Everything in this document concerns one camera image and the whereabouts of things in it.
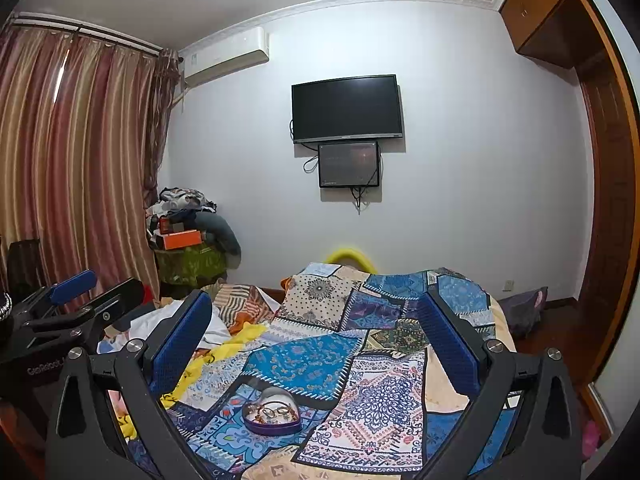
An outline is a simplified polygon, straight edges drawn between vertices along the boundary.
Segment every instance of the metal screw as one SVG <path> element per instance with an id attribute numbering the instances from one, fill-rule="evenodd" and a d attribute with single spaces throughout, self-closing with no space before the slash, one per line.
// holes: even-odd
<path id="1" fill-rule="evenodd" d="M 144 345 L 145 345 L 145 342 L 142 341 L 142 339 L 132 339 L 131 341 L 129 341 L 127 343 L 127 351 L 129 351 L 129 352 L 137 352 Z"/>
<path id="2" fill-rule="evenodd" d="M 554 361 L 559 361 L 560 359 L 562 359 L 562 353 L 557 348 L 550 348 L 546 351 L 546 354 Z"/>
<path id="3" fill-rule="evenodd" d="M 69 359 L 78 359 L 82 355 L 82 349 L 79 346 L 74 346 L 67 354 Z"/>
<path id="4" fill-rule="evenodd" d="M 504 343 L 497 339 L 489 339 L 486 342 L 486 347 L 489 349 L 489 352 L 493 352 L 494 354 L 499 354 L 504 350 Z"/>

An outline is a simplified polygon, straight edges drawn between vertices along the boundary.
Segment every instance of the wooden floor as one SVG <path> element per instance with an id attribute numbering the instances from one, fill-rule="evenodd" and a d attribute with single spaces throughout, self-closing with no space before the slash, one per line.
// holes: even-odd
<path id="1" fill-rule="evenodd" d="M 540 323 L 527 338 L 515 342 L 516 350 L 525 354 L 540 354 L 546 348 L 555 347 L 562 352 L 569 375 L 577 386 L 591 362 L 585 357 L 592 352 L 586 351 L 589 337 L 585 333 L 584 319 L 576 304 L 565 304 L 542 311 Z"/>

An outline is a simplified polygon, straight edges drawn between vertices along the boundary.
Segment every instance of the blue patterned fabric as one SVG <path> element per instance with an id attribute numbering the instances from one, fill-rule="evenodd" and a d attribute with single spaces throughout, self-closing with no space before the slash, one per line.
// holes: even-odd
<path id="1" fill-rule="evenodd" d="M 425 456 L 427 460 L 430 460 L 433 455 L 440 449 L 440 446 L 453 430 L 462 412 L 455 413 L 427 413 L 427 431 L 424 438 L 425 443 Z M 476 464 L 469 474 L 477 473 L 482 469 L 489 467 L 498 455 L 502 443 L 509 431 L 511 421 L 515 409 L 502 410 L 498 422 L 495 423 L 494 430 L 489 437 L 489 440 L 484 446 L 482 453 L 478 457 Z"/>
<path id="2" fill-rule="evenodd" d="M 143 469 L 144 471 L 155 475 L 155 478 L 161 478 L 156 464 L 154 464 L 153 460 L 151 460 L 151 456 L 149 455 L 145 445 L 139 438 L 130 439 L 127 442 L 127 447 L 129 448 L 129 452 L 131 453 L 133 461 L 140 469 Z M 209 472 L 210 480 L 236 480 L 235 475 L 229 473 L 228 471 L 220 469 L 218 466 L 212 464 L 211 462 L 208 462 L 207 460 L 202 460 L 202 464 Z"/>
<path id="3" fill-rule="evenodd" d="M 413 274 L 372 274 L 362 285 L 384 296 L 398 300 L 417 300 L 426 290 L 426 272 Z"/>
<path id="4" fill-rule="evenodd" d="M 333 400 L 342 392 L 363 335 L 328 334 L 280 343 L 252 352 L 242 371 L 313 399 Z"/>
<path id="5" fill-rule="evenodd" d="M 207 420 L 207 412 L 183 404 L 180 401 L 167 409 L 166 414 L 169 415 L 174 426 L 178 428 L 182 434 L 200 431 Z"/>
<path id="6" fill-rule="evenodd" d="M 327 416 L 328 411 L 299 406 L 302 428 L 298 433 L 265 436 L 252 433 L 244 425 L 242 406 L 255 400 L 260 391 L 241 384 L 216 410 L 212 410 L 206 425 L 190 436 L 191 449 L 208 462 L 231 473 L 239 473 L 255 464 L 271 449 L 300 444 L 309 431 Z"/>
<path id="7" fill-rule="evenodd" d="M 194 408 L 208 410 L 238 378 L 249 355 L 249 352 L 238 352 L 226 359 L 203 365 L 200 378 L 187 388 L 180 400 Z"/>
<path id="8" fill-rule="evenodd" d="M 418 319 L 418 301 L 406 300 L 402 304 L 402 316 L 407 319 Z"/>
<path id="9" fill-rule="evenodd" d="M 438 276 L 438 293 L 456 314 L 487 310 L 488 296 L 474 282 L 453 276 Z"/>
<path id="10" fill-rule="evenodd" d="M 400 307 L 385 298 L 352 290 L 347 300 L 340 330 L 358 328 L 395 328 Z"/>

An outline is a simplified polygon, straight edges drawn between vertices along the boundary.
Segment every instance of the curtain rod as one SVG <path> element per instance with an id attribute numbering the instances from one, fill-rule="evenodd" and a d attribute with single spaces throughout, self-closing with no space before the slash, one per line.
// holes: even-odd
<path id="1" fill-rule="evenodd" d="M 91 36 L 98 40 L 106 40 L 111 43 L 118 43 L 124 46 L 132 47 L 147 54 L 157 56 L 162 50 L 161 46 L 157 46 L 148 41 L 139 40 L 128 34 L 111 30 L 110 28 L 101 27 L 100 25 L 93 25 L 91 23 L 81 22 L 79 20 L 73 20 L 71 18 L 61 18 L 60 16 L 53 16 L 51 14 L 40 14 L 37 12 L 20 12 L 12 20 L 14 25 L 25 25 L 32 27 L 49 27 L 58 28 L 61 30 L 71 30 Z"/>

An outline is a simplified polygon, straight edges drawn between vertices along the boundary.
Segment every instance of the green bag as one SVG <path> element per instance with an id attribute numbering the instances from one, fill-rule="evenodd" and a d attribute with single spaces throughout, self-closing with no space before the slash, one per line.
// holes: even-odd
<path id="1" fill-rule="evenodd" d="M 226 271 L 225 255 L 207 244 L 154 252 L 160 281 L 172 285 L 198 288 L 198 281 L 212 283 L 215 277 Z"/>

